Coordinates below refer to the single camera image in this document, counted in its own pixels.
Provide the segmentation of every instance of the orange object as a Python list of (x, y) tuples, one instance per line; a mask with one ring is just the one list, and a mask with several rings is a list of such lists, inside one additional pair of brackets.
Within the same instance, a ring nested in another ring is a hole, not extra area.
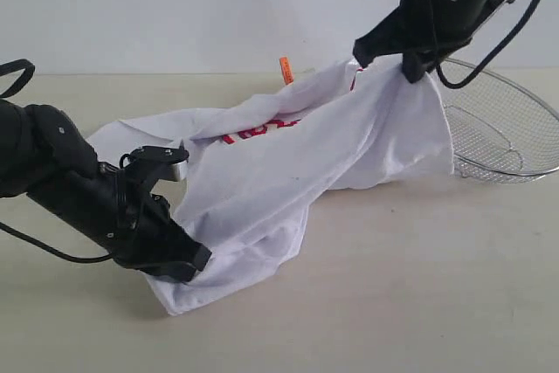
[(281, 66), (281, 74), (283, 74), (283, 80), (286, 82), (286, 85), (293, 83), (293, 74), (291, 73), (289, 59), (287, 57), (282, 57), (279, 59), (279, 65)]

